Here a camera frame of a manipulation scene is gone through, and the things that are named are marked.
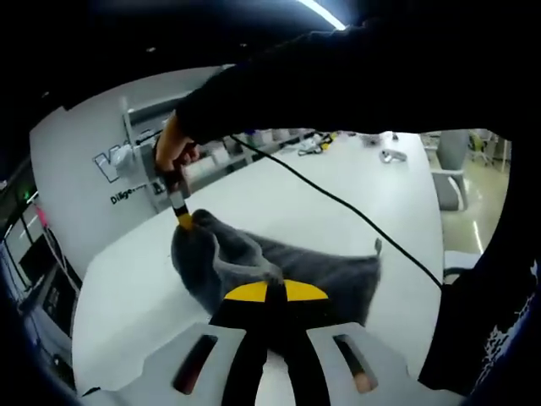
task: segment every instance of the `ceiling light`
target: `ceiling light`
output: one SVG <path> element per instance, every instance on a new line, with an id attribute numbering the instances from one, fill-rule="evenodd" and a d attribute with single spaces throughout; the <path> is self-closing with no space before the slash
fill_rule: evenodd
<path id="1" fill-rule="evenodd" d="M 335 27 L 337 30 L 345 30 L 346 26 L 342 24 L 334 15 L 332 15 L 329 10 L 326 8 L 320 6 L 318 3 L 316 3 L 314 0 L 298 0 L 302 4 L 304 4 L 306 7 L 310 8 L 311 10 L 315 11 L 317 14 L 319 14 L 321 17 L 329 21 L 329 23 L 332 24 L 333 27 Z"/>

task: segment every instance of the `white wall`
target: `white wall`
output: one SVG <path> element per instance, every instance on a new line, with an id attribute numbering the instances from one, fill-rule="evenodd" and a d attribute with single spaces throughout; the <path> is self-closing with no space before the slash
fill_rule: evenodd
<path id="1" fill-rule="evenodd" d="M 109 183 L 93 158 L 126 140 L 120 100 L 138 106 L 191 91 L 216 68 L 151 76 L 94 96 L 69 111 L 58 109 L 30 133 L 30 155 L 41 208 L 74 270 L 83 279 L 92 258 L 156 214 L 145 190 L 113 205 L 129 188 Z"/>

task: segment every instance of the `logo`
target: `logo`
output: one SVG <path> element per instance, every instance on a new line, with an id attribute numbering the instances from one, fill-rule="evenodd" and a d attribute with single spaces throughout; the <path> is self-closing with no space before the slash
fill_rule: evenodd
<path id="1" fill-rule="evenodd" d="M 133 192 L 136 192 L 139 189 L 143 189 L 144 187 L 145 186 L 141 184 L 137 188 L 124 190 L 124 192 L 118 192 L 116 195 L 111 196 L 111 203 L 113 203 L 113 205 L 116 205 L 121 200 L 127 200 Z"/>
<path id="2" fill-rule="evenodd" d="M 125 141 L 123 145 L 129 145 L 129 142 Z M 101 174 L 105 177 L 105 179 L 107 179 L 110 184 L 118 180 L 117 170 L 111 164 L 111 160 L 114 153 L 119 149 L 120 145 L 115 145 L 109 148 L 106 152 L 102 152 L 92 158 L 94 164 L 98 166 Z"/>
<path id="3" fill-rule="evenodd" d="M 125 141 L 123 145 L 129 145 L 129 142 Z M 103 175 L 105 179 L 107 179 L 107 182 L 109 184 L 112 184 L 119 179 L 117 175 L 117 169 L 112 165 L 112 157 L 114 156 L 115 152 L 120 149 L 120 147 L 121 147 L 120 145 L 112 146 L 107 151 L 101 152 L 100 154 L 92 158 L 93 163 L 98 167 L 98 169 L 100 170 L 100 173 Z M 151 185 L 152 185 L 152 191 L 154 192 L 154 195 L 160 195 L 166 192 L 165 185 L 162 183 L 160 179 L 155 180 L 154 182 L 151 183 Z M 109 199 L 111 200 L 111 203 L 113 203 L 113 205 L 116 205 L 119 201 L 127 200 L 133 192 L 139 189 L 143 189 L 144 187 L 145 185 L 142 184 L 136 188 L 131 188 L 128 190 L 118 192 L 115 195 L 110 196 Z"/>

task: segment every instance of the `human hand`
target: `human hand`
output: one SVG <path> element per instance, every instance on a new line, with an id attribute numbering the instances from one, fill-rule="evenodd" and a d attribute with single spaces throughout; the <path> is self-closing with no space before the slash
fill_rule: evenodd
<path id="1" fill-rule="evenodd" d="M 166 123 L 166 127 L 156 145 L 156 165 L 163 172 L 171 172 L 177 163 L 189 165 L 199 159 L 197 145 L 187 135 L 182 134 L 174 113 Z"/>
<path id="2" fill-rule="evenodd" d="M 359 393 L 368 393 L 374 389 L 374 385 L 372 385 L 369 376 L 364 372 L 358 372 L 355 374 L 353 380 L 355 381 L 355 386 L 357 387 Z"/>

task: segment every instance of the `small object on table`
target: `small object on table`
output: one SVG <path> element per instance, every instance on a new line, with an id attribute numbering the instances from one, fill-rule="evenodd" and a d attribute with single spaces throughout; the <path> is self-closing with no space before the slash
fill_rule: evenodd
<path id="1" fill-rule="evenodd" d="M 231 160 L 229 152 L 221 142 L 212 143 L 210 148 L 210 155 L 216 165 L 223 165 Z"/>
<path id="2" fill-rule="evenodd" d="M 310 146 L 309 148 L 304 148 L 298 151 L 299 156 L 320 154 L 323 152 L 323 148 L 319 145 Z"/>
<path id="3" fill-rule="evenodd" d="M 238 138 L 241 138 L 240 134 L 235 134 L 235 135 Z M 233 140 L 229 135 L 226 136 L 226 137 L 223 137 L 222 142 L 223 142 L 223 145 L 226 147 L 227 152 L 230 155 L 237 155 L 237 154 L 242 154 L 243 153 L 243 149 L 241 148 L 241 146 L 239 144 L 237 144 L 237 142 L 235 140 Z"/>
<path id="4" fill-rule="evenodd" d="M 331 133 L 331 134 L 326 134 L 323 139 L 320 141 L 320 147 L 322 150 L 328 150 L 329 147 L 331 146 L 332 144 L 332 141 L 334 141 L 336 139 L 336 137 L 338 136 L 337 133 Z"/>
<path id="5" fill-rule="evenodd" d="M 255 131 L 246 131 L 246 134 L 249 136 L 249 144 L 252 146 L 263 146 L 265 145 L 265 142 L 263 141 L 263 135 L 261 134 L 261 131 L 255 130 Z"/>
<path id="6" fill-rule="evenodd" d="M 189 180 L 204 177 L 216 167 L 216 163 L 212 156 L 206 156 L 199 159 L 197 162 L 192 162 L 184 167 L 186 176 Z"/>
<path id="7" fill-rule="evenodd" d="M 272 134 L 276 141 L 284 141 L 291 137 L 288 129 L 273 129 Z"/>
<path id="8" fill-rule="evenodd" d="M 403 153 L 403 152 L 396 151 L 396 150 L 390 150 L 388 148 L 385 148 L 385 149 L 381 150 L 381 152 L 380 152 L 380 160 L 383 163 L 389 163 L 393 159 L 404 162 L 404 161 L 407 160 L 407 155 L 405 153 Z"/>
<path id="9" fill-rule="evenodd" d="M 270 145 L 275 142 L 272 135 L 272 129 L 263 129 L 260 131 L 260 135 L 261 135 L 261 142 L 264 145 Z"/>
<path id="10" fill-rule="evenodd" d="M 380 134 L 361 134 L 364 146 L 376 146 L 381 143 Z"/>

